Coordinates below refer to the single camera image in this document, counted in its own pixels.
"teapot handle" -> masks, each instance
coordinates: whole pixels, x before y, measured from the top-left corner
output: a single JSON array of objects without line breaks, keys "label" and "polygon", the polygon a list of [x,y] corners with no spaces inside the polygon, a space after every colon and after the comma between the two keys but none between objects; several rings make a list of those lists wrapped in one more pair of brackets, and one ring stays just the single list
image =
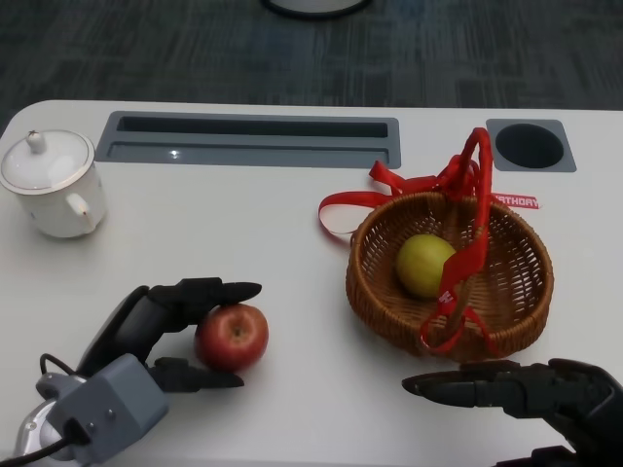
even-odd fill
[{"label": "teapot handle", "polygon": [[85,234],[92,232],[93,229],[95,229],[95,222],[93,221],[91,209],[85,199],[76,193],[72,193],[71,195],[67,195],[65,200],[74,214],[82,219],[85,226]]}]

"red apple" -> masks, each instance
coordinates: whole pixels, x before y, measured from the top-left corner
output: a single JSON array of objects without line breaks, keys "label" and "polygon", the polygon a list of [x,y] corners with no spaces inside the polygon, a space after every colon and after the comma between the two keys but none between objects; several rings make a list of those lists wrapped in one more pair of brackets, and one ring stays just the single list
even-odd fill
[{"label": "red apple", "polygon": [[205,319],[195,333],[195,352],[217,372],[235,373],[257,362],[269,343],[269,324],[249,305],[224,306]]}]

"round hole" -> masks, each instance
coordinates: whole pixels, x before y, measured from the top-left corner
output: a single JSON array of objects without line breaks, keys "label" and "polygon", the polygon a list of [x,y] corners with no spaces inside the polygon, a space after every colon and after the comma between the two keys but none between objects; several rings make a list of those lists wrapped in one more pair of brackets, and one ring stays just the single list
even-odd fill
[{"label": "round hole", "polygon": [[565,152],[558,136],[532,124],[507,126],[497,134],[495,146],[505,159],[526,168],[551,167]]}]

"robotic hand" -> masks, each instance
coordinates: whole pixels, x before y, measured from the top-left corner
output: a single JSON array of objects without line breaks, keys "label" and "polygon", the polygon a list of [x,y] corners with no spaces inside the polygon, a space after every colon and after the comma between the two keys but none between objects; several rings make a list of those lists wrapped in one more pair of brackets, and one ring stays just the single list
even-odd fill
[{"label": "robotic hand", "polygon": [[438,404],[502,407],[515,418],[543,418],[575,449],[536,449],[530,458],[500,462],[498,467],[623,465],[623,387],[599,367],[562,359],[528,367],[488,362],[409,377],[402,385]]},{"label": "robotic hand", "polygon": [[[146,360],[165,333],[198,325],[219,305],[255,297],[254,283],[183,279],[174,286],[138,287],[108,318],[76,371],[41,358],[39,394],[46,400],[25,419],[14,457],[0,467],[79,467],[102,463],[140,440],[167,413],[165,393],[243,386],[236,375],[193,368],[188,361]],[[67,375],[48,373],[46,361]]]}]

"cup holder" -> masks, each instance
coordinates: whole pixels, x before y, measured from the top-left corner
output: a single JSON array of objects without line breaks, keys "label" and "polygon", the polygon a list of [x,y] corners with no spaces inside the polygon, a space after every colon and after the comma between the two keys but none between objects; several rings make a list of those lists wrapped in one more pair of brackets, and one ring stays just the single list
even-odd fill
[{"label": "cup holder", "polygon": [[545,168],[558,163],[563,143],[550,130],[532,124],[507,126],[495,139],[503,158],[525,168]]},{"label": "cup holder", "polygon": [[488,120],[487,129],[498,170],[576,170],[565,129],[557,120]]}]

